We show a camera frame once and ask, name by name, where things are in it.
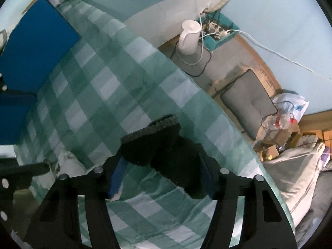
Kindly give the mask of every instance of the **white wall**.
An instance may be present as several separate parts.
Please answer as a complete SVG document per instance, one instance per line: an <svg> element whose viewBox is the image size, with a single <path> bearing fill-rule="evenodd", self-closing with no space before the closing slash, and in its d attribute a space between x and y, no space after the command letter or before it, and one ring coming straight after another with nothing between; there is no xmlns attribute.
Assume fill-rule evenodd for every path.
<svg viewBox="0 0 332 249"><path fill-rule="evenodd" d="M13 145L0 145L0 158L16 157Z"/></svg>
<svg viewBox="0 0 332 249"><path fill-rule="evenodd" d="M181 32L184 20L196 19L195 0L82 0L125 22L138 36L159 47ZM197 0L198 8L219 0Z"/></svg>
<svg viewBox="0 0 332 249"><path fill-rule="evenodd" d="M164 0L154 4L125 21L138 36L159 47L182 32L185 20L198 18L198 12L216 5L220 0Z"/></svg>
<svg viewBox="0 0 332 249"><path fill-rule="evenodd" d="M19 23L22 12L33 0L6 0L0 8L0 31L6 29L7 34Z"/></svg>
<svg viewBox="0 0 332 249"><path fill-rule="evenodd" d="M332 78L332 28L316 0L231 0L222 13L263 45ZM332 109L332 82L252 46L284 89L309 100L306 114Z"/></svg>

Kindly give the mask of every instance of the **green plaid bedsheet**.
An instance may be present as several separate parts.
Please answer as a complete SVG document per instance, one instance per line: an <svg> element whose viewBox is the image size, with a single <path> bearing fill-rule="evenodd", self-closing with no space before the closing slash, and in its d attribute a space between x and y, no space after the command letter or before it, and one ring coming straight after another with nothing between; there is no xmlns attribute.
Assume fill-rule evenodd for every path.
<svg viewBox="0 0 332 249"><path fill-rule="evenodd" d="M38 93L15 151L20 164L56 160L71 151L90 168L115 154L123 135L166 114L176 114L180 134L201 143L235 174L261 174L290 213L252 148L223 110L162 53L103 11L69 0L58 10L81 35ZM41 202L53 180L34 177ZM239 209L230 246L239 241ZM129 165L119 201L107 204L121 248L196 249L206 235L215 201L190 199L150 167ZM84 200L79 200L83 243L91 245Z"/></svg>

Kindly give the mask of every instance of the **gray cushion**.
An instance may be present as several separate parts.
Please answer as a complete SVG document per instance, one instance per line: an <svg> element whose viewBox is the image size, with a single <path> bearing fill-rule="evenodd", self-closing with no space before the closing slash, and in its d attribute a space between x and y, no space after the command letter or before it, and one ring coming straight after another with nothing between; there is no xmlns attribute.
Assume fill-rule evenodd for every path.
<svg viewBox="0 0 332 249"><path fill-rule="evenodd" d="M315 218L322 219L332 203L332 171L321 172L318 176L309 212L298 224L295 238L298 244L312 227Z"/></svg>
<svg viewBox="0 0 332 249"><path fill-rule="evenodd" d="M256 139L262 119L277 113L269 95L251 69L228 85L220 98L253 140Z"/></svg>

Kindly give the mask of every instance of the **plastic bottle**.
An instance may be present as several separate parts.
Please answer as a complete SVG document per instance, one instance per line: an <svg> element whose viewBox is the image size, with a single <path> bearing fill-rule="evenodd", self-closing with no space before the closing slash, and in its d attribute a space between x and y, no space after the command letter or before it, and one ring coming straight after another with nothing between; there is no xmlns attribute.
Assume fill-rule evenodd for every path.
<svg viewBox="0 0 332 249"><path fill-rule="evenodd" d="M295 123L295 119L289 114L276 114L268 116L262 126L270 130L288 129L291 124Z"/></svg>

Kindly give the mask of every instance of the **black mount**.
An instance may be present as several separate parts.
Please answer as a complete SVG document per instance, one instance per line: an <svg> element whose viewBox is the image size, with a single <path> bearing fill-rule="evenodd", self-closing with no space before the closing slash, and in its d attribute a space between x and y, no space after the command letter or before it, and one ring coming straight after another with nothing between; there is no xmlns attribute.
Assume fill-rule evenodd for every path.
<svg viewBox="0 0 332 249"><path fill-rule="evenodd" d="M201 181L215 212L201 249L227 249L232 238L237 201L245 197L240 243L234 249L296 249L297 244L283 209L263 176L239 177L222 168L197 145ZM82 244L78 195L85 196L85 210L93 249L120 249L105 199L120 153L84 176L62 174L31 219L24 241L34 249L88 249Z"/></svg>

